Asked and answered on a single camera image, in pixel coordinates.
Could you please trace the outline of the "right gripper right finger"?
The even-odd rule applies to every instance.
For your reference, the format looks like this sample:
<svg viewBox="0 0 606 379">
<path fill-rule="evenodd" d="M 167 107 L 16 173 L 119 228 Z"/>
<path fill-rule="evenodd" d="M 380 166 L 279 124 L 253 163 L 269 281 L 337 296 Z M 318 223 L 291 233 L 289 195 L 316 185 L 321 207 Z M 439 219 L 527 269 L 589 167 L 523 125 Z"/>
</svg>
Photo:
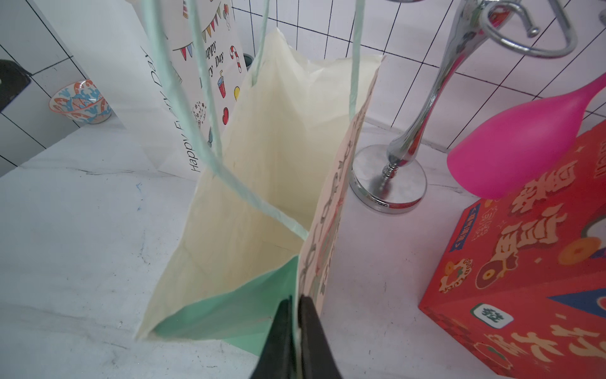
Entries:
<svg viewBox="0 0 606 379">
<path fill-rule="evenodd" d="M 309 296 L 302 296 L 298 306 L 301 330 L 301 369 L 305 379 L 342 379 L 320 322 L 317 309 Z"/>
</svg>

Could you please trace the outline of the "green Fresh paper bag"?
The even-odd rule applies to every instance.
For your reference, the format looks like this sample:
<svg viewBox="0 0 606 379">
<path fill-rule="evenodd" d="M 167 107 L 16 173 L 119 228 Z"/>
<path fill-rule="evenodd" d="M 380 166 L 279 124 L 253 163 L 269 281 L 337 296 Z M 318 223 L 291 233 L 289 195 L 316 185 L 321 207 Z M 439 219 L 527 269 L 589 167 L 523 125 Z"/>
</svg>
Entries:
<svg viewBox="0 0 606 379">
<path fill-rule="evenodd" d="M 227 129 L 209 145 L 171 69 L 166 6 L 141 13 L 159 77 L 204 165 L 184 232 L 138 340 L 223 340 L 259 354 L 279 303 L 324 301 L 358 138 L 383 61 L 312 62 L 275 30 L 261 40 Z"/>
</svg>

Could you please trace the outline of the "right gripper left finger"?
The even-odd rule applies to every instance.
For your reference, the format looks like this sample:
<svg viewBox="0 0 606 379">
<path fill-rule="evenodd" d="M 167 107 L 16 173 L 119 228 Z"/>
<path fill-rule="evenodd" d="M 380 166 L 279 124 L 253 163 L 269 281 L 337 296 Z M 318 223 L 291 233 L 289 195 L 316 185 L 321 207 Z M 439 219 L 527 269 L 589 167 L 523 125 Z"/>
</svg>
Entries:
<svg viewBox="0 0 606 379">
<path fill-rule="evenodd" d="M 279 303 L 251 379 L 295 377 L 292 298 Z"/>
</svg>

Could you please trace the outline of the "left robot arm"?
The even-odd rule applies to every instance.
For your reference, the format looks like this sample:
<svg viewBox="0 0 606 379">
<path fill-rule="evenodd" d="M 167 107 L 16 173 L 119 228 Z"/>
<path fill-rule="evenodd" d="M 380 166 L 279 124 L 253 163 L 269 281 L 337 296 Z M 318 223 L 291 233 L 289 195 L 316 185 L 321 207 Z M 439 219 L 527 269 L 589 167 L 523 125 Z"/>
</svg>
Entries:
<svg viewBox="0 0 606 379">
<path fill-rule="evenodd" d="M 12 60 L 0 60 L 0 111 L 21 94 L 32 82 L 31 74 Z"/>
</svg>

